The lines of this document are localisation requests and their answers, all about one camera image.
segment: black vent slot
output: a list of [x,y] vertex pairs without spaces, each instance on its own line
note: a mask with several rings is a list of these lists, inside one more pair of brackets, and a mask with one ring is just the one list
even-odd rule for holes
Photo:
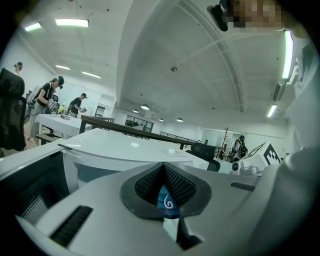
[[240,183],[240,182],[232,182],[230,186],[237,189],[250,191],[250,192],[253,192],[256,188],[256,186],[254,185],[249,185],[249,184]]
[[93,209],[88,206],[79,206],[58,227],[50,238],[59,245],[67,247],[92,211]]

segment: white table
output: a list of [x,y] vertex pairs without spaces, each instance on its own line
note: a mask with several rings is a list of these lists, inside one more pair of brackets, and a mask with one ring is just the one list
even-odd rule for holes
[[[53,129],[55,132],[62,134],[63,139],[68,139],[79,134],[81,119],[70,117],[66,120],[60,117],[59,114],[39,114],[35,122],[40,123],[39,134],[42,134],[43,126]],[[87,124],[85,131],[92,129],[92,125]]]
[[178,162],[206,170],[209,163],[177,149],[173,143],[93,129],[60,143],[70,193],[99,176],[158,162]]

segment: ceiling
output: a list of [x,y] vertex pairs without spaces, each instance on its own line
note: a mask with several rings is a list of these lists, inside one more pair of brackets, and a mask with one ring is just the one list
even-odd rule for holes
[[[119,45],[131,3],[132,0],[41,0],[21,23],[20,33],[59,75],[92,80],[115,92]],[[55,19],[88,19],[89,27],[61,27]],[[37,22],[41,29],[23,29]]]
[[[140,106],[148,104],[152,119],[165,121],[212,111],[267,115],[285,63],[284,32],[218,31],[207,12],[215,2],[180,1],[152,30],[131,56],[119,108],[144,116]],[[292,91],[285,89],[273,118],[285,117]]]
[[[19,31],[59,75],[92,80],[115,92],[121,38],[125,22],[130,22],[126,18],[133,1],[42,0]],[[120,109],[139,109],[139,115],[145,116],[140,106],[148,104],[151,118],[166,122],[212,111],[267,115],[284,67],[284,33],[243,33],[230,25],[227,32],[221,32],[207,12],[207,6],[217,3],[182,0],[143,34],[130,55],[132,64],[125,69],[117,95]],[[89,27],[56,25],[55,19],[65,18],[88,19]],[[36,22],[41,29],[24,31]],[[293,88],[286,88],[273,118],[286,117],[293,100]]]

